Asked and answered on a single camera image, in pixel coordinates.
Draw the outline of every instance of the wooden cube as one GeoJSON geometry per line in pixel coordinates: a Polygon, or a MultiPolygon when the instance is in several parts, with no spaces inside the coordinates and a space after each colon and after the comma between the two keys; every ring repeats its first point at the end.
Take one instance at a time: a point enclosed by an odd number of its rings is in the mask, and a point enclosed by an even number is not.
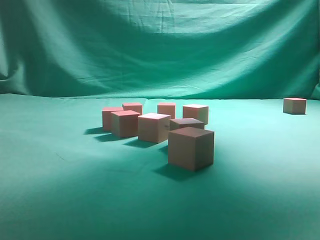
{"type": "Polygon", "coordinates": [[[169,131],[168,163],[197,171],[214,163],[215,132],[196,127],[169,131]]]}
{"type": "Polygon", "coordinates": [[[147,113],[138,117],[138,139],[161,143],[168,139],[171,116],[159,113],[147,113]]]}
{"type": "Polygon", "coordinates": [[[205,129],[205,123],[194,118],[170,119],[170,131],[186,127],[205,129]]]}
{"type": "Polygon", "coordinates": [[[112,112],[123,111],[123,107],[104,107],[102,109],[102,129],[104,131],[111,131],[112,112]]]}
{"type": "Polygon", "coordinates": [[[170,115],[172,119],[176,118],[176,104],[174,102],[160,102],[157,106],[158,114],[170,115]]]}
{"type": "Polygon", "coordinates": [[[123,110],[132,110],[142,115],[143,106],[140,102],[126,102],[122,104],[123,110]]]}
{"type": "Polygon", "coordinates": [[[138,116],[139,112],[113,111],[111,132],[120,138],[135,137],[138,135],[138,116]]]}
{"type": "Polygon", "coordinates": [[[209,106],[199,105],[199,104],[189,104],[184,105],[182,109],[182,116],[184,119],[197,119],[204,123],[208,124],[209,121],[209,106]]]}
{"type": "Polygon", "coordinates": [[[283,100],[283,112],[287,114],[306,114],[307,100],[303,98],[285,98],[283,100]]]}

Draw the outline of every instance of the pink block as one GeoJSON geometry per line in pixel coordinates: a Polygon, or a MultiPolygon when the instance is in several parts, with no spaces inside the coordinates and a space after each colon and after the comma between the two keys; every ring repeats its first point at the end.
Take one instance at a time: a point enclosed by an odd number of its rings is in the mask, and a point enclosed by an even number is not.
{"type": "Polygon", "coordinates": [[[306,114],[307,100],[304,98],[284,98],[283,112],[287,114],[304,115],[306,114]]]}
{"type": "Polygon", "coordinates": [[[104,131],[111,131],[111,125],[112,125],[112,117],[111,112],[117,112],[117,111],[123,111],[123,107],[116,106],[116,107],[104,107],[102,109],[102,129],[104,131]]]}
{"type": "Polygon", "coordinates": [[[157,106],[158,114],[170,115],[172,119],[176,118],[176,104],[174,102],[160,102],[157,106]]]}
{"type": "Polygon", "coordinates": [[[120,138],[135,137],[138,135],[139,112],[132,110],[113,111],[111,132],[120,138]]]}
{"type": "Polygon", "coordinates": [[[171,116],[159,113],[147,113],[138,117],[138,139],[161,143],[168,139],[171,116]]]}
{"type": "Polygon", "coordinates": [[[183,118],[184,119],[198,119],[207,125],[209,122],[209,106],[199,104],[188,104],[183,106],[183,118]]]}
{"type": "Polygon", "coordinates": [[[143,106],[140,102],[126,102],[122,104],[123,110],[132,110],[142,115],[143,106]]]}

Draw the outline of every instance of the green cloth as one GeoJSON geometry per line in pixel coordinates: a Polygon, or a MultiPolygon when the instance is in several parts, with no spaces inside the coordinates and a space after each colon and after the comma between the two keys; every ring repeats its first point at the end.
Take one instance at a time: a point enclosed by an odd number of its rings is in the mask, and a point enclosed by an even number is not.
{"type": "Polygon", "coordinates": [[[1,0],[0,93],[320,99],[318,0],[1,0]]]}
{"type": "Polygon", "coordinates": [[[0,95],[1,240],[319,240],[320,101],[208,104],[214,165],[168,165],[167,144],[101,132],[102,107],[163,99],[0,95]]]}

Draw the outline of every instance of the cube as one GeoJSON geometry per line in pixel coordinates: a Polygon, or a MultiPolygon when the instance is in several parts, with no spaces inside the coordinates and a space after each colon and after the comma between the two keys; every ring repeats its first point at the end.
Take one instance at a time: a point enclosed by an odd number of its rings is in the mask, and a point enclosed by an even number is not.
{"type": "Polygon", "coordinates": [[[182,115],[184,119],[193,118],[208,124],[209,121],[209,106],[199,104],[188,104],[182,107],[182,115]]]}
{"type": "Polygon", "coordinates": [[[186,127],[205,129],[205,123],[194,118],[170,119],[170,131],[186,127]]]}
{"type": "Polygon", "coordinates": [[[147,113],[138,117],[138,140],[161,143],[168,139],[170,115],[147,113]]]}
{"type": "Polygon", "coordinates": [[[157,113],[170,115],[172,119],[175,119],[176,104],[174,102],[160,102],[157,106],[157,113]]]}
{"type": "Polygon", "coordinates": [[[104,107],[102,109],[102,129],[104,131],[111,131],[112,112],[123,111],[123,107],[104,107]]]}
{"type": "Polygon", "coordinates": [[[132,110],[142,115],[143,106],[140,102],[126,102],[122,104],[123,110],[132,110]]]}
{"type": "Polygon", "coordinates": [[[129,138],[138,135],[138,116],[139,112],[113,111],[111,132],[119,138],[129,138]]]}
{"type": "Polygon", "coordinates": [[[303,98],[284,98],[283,112],[287,114],[306,114],[307,100],[303,98]]]}
{"type": "Polygon", "coordinates": [[[169,131],[168,163],[197,171],[214,164],[215,132],[196,127],[169,131]]]}

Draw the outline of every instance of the cube top face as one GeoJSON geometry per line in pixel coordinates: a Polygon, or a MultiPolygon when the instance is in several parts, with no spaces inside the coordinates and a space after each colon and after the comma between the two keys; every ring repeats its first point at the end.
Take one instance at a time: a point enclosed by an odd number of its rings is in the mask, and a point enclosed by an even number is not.
{"type": "Polygon", "coordinates": [[[122,106],[126,107],[126,106],[142,106],[142,104],[140,102],[126,102],[123,103],[122,106]]]}
{"type": "Polygon", "coordinates": [[[177,123],[177,124],[202,124],[202,121],[199,121],[195,118],[176,118],[171,119],[171,121],[177,123]]]}
{"type": "Polygon", "coordinates": [[[166,114],[159,114],[159,113],[147,113],[144,115],[140,115],[139,118],[141,119],[155,119],[155,120],[160,120],[160,119],[164,119],[170,117],[170,115],[166,115],[166,114]]]}
{"type": "Polygon", "coordinates": [[[158,106],[176,106],[174,102],[159,102],[158,106]]]}
{"type": "Polygon", "coordinates": [[[191,127],[191,126],[179,128],[177,130],[172,130],[170,132],[172,134],[179,134],[179,135],[184,135],[192,138],[198,138],[207,134],[214,133],[213,131],[210,131],[210,130],[205,130],[205,129],[191,127]]]}
{"type": "Polygon", "coordinates": [[[209,107],[209,106],[208,105],[200,105],[200,104],[188,104],[188,105],[183,105],[183,107],[201,109],[201,108],[205,108],[205,107],[209,107]]]}
{"type": "Polygon", "coordinates": [[[298,97],[286,97],[285,100],[306,101],[306,99],[304,99],[304,98],[298,98],[298,97]]]}
{"type": "Polygon", "coordinates": [[[106,106],[102,109],[103,112],[117,112],[123,110],[124,108],[122,106],[106,106]]]}
{"type": "Polygon", "coordinates": [[[117,115],[119,117],[121,116],[139,116],[140,113],[132,110],[126,110],[126,111],[114,111],[112,112],[114,115],[117,115]]]}

